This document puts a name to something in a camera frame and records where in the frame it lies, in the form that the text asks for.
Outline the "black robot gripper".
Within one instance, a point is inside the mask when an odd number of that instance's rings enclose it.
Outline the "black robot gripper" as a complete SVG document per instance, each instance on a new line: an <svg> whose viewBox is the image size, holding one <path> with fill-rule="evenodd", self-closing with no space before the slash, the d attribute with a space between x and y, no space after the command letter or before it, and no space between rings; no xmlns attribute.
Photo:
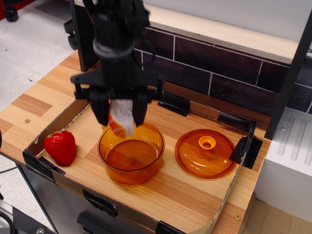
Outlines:
<svg viewBox="0 0 312 234"><path fill-rule="evenodd" d="M121 59L100 59L100 67L87 73L74 75L76 98L88 99L92 111L101 125L108 125L109 100L132 99L136 126L144 123L147 102L163 99L164 79L143 71L133 56Z"/></svg>

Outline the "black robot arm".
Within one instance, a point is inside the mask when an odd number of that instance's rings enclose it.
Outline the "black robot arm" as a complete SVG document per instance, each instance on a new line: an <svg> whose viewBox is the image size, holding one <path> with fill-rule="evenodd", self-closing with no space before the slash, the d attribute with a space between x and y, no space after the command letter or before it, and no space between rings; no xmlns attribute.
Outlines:
<svg viewBox="0 0 312 234"><path fill-rule="evenodd" d="M71 77L75 97L86 99L97 121L108 125L110 100L129 99L136 126L144 123L147 104L163 98L165 80L143 71L134 55L135 39L149 26L149 11L141 0L85 0L95 37L100 68Z"/></svg>

